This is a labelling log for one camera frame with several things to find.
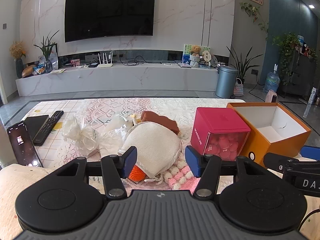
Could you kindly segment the orange crochet carrot toy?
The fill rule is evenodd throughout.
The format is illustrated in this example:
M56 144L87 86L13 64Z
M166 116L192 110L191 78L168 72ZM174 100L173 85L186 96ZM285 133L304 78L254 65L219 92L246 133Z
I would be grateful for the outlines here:
M135 165L129 175L129 180L139 182L143 181L145 178L146 174L137 165Z

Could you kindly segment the black smartphone lit screen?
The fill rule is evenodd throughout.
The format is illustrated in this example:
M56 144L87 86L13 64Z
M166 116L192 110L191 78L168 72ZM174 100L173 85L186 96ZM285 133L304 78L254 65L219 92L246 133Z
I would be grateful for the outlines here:
M8 127L7 134L18 164L31 167L43 166L24 121Z

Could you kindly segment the pink white knitted cloth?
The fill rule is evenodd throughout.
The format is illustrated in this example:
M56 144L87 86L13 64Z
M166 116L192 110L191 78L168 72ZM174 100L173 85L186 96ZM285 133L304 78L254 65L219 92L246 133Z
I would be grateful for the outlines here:
M178 159L166 171L153 179L145 179L145 183L166 186L170 190L189 190L193 192L199 179L195 178L185 159Z

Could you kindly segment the pink wonderlab box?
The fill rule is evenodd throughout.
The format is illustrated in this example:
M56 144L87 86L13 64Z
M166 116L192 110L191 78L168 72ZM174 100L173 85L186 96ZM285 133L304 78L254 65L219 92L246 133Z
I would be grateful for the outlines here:
M198 107L190 143L201 155L217 155L222 160L235 161L250 131L231 108Z

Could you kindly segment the white marble tv console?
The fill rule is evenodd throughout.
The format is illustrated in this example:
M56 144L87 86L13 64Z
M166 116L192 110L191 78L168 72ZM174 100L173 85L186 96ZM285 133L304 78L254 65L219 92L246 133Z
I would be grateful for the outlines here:
M187 90L214 92L216 69L181 68L177 64L137 66L114 64L107 68L66 68L58 73L16 80L19 96L103 90Z

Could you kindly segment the dark shelf cabinet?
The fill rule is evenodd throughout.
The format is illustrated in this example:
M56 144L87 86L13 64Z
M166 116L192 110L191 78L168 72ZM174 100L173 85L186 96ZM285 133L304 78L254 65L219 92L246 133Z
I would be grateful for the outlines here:
M286 84L281 84L279 91L283 97L291 96L307 100L313 88L316 61L295 51L289 70L289 76L283 79Z

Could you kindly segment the black tv remote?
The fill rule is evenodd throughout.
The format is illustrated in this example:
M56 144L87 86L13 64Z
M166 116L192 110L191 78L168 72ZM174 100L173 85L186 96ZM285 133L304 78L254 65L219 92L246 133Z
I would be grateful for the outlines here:
M56 111L54 114L45 122L44 126L37 133L36 137L33 139L33 144L35 146L42 146L47 139L48 135L54 129L55 125L63 116L64 111Z

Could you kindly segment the orange open cardboard box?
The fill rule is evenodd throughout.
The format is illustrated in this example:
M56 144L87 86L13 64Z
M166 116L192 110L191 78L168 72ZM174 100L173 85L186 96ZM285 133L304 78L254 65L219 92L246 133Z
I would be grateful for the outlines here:
M276 102L233 102L227 107L251 129L240 155L261 166L267 153L297 156L311 134L304 122Z

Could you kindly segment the green potted floor plant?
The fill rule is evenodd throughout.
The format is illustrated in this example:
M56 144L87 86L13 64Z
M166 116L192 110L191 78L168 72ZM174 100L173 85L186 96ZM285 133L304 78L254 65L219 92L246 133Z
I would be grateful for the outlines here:
M234 63L230 63L229 65L237 70L237 78L239 78L242 81L242 83L244 83L245 75L251 68L259 67L258 64L253 64L252 61L263 55L258 54L255 56L251 56L252 48L253 47L251 47L249 51L246 53L246 55L243 56L242 53L238 55L233 46L231 46L230 48L227 47L231 58L234 60Z

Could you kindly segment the lace tablecloth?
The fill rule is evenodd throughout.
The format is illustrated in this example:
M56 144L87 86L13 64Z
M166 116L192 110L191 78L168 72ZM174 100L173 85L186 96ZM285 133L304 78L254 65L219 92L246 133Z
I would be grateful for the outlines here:
M103 98L84 100L43 101L33 107L25 117L53 114L55 111L64 111L62 118L50 133L44 145L36 147L45 168L40 171L23 171L22 187L32 185L56 168L69 160L79 157L80 153L71 142L65 142L62 137L62 122L69 116L83 116L86 124L90 124L100 133L115 115L135 117L138 121L144 111L152 111L175 120L180 129L178 137L182 142L182 153L178 159L185 159L184 149L190 144L191 130L194 123L197 107L225 108L229 102L242 100L227 99L198 99L198 98ZM133 182L122 180L128 194L131 190L156 189L169 190L166 186L154 183Z

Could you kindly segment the crumpled white plastic bag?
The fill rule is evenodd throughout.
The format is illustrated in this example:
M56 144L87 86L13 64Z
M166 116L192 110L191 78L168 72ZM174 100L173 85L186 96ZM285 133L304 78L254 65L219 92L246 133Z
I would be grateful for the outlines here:
M62 125L64 141L72 142L81 155L88 157L99 146L99 134L85 123L83 116L69 116Z

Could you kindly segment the pink woven basket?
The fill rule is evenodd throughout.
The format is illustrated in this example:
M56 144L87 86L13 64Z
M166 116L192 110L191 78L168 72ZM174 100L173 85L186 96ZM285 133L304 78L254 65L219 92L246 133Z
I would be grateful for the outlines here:
M244 95L244 85L242 80L238 77L236 78L233 94L235 97L241 97Z

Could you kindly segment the blue water jug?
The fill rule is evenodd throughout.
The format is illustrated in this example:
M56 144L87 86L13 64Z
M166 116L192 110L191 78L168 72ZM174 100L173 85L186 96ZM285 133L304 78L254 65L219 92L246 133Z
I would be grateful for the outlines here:
M273 71L269 72L266 77L263 91L268 93L270 90L276 92L280 84L280 78L278 75L278 65L275 64Z

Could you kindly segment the green plant glass vase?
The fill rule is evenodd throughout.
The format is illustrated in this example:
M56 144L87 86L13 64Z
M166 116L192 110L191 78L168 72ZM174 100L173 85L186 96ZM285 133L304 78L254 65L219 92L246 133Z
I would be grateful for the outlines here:
M52 62L50 60L50 55L52 53L53 48L57 48L57 43L55 41L53 41L53 37L59 32L59 30L57 30L52 36L47 35L47 37L42 37L42 42L41 45L34 45L37 48L40 48L40 50L42 51L42 55L45 58L45 62L44 62L44 67L46 70L46 73L50 73L53 70L53 65Z

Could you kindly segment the black wall television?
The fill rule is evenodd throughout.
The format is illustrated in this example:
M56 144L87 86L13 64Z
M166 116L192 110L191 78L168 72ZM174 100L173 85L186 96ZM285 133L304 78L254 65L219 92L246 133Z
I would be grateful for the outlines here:
M65 41L152 36L155 0L65 0Z

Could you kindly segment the blue-grey pedal trash bin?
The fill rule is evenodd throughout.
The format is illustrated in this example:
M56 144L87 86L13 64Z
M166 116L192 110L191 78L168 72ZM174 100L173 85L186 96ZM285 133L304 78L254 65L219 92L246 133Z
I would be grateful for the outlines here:
M238 71L234 67L220 66L215 94L224 99L233 96Z

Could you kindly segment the white round cloth pad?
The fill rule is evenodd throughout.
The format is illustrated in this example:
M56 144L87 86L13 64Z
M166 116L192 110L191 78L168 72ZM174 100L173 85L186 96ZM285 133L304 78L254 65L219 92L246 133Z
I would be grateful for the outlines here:
M179 137L166 127L154 122L140 122L133 126L123 144L126 151L131 146L137 149L136 164L153 179L169 169L182 150Z

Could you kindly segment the white wifi router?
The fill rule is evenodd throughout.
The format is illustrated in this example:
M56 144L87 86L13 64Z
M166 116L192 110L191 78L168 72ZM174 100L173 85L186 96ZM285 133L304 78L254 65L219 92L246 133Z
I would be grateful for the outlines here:
M113 66L113 52L102 53L101 55L98 55L99 64L97 65L97 68L109 68Z

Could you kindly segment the teddy bear figure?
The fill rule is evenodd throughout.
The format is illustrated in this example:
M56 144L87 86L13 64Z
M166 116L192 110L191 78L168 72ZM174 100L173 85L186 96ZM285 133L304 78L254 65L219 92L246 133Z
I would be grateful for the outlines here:
M201 47L192 45L190 49L190 66L197 68L200 63Z

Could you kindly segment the dried yellow flowers vase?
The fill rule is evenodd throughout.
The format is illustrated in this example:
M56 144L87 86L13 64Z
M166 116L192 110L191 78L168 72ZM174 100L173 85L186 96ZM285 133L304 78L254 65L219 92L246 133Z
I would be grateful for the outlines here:
M26 50L23 41L14 41L9 48L10 55L15 59L16 74L20 79L24 70L22 57L26 57Z

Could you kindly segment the brown cloud-shaped sponge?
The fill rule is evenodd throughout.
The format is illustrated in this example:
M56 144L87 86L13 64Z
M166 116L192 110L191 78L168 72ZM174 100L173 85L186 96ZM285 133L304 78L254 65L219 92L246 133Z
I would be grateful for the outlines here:
M167 129L171 130L172 132L174 132L176 135L178 135L180 132L180 129L175 120L171 120L168 117L163 115L158 115L157 113L152 111L144 111L140 119L141 119L141 122L154 122L159 125L162 125Z

